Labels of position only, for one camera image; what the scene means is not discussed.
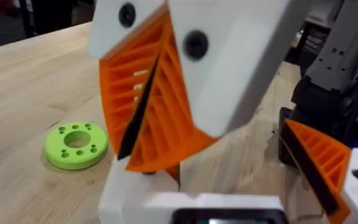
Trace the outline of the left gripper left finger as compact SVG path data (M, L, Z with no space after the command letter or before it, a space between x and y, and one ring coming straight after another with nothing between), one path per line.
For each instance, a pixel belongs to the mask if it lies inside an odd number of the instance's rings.
M123 224L122 205L127 196L149 192L176 192L178 182L167 171L143 174L126 170L129 158L113 159L98 203L102 224Z

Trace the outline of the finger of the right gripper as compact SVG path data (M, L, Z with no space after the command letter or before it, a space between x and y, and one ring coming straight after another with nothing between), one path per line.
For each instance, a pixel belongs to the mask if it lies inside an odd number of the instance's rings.
M166 1L156 57L126 138L127 168L155 172L249 122L309 1Z
M167 26L165 1L96 3L89 53L98 59L103 113L118 159L133 151Z

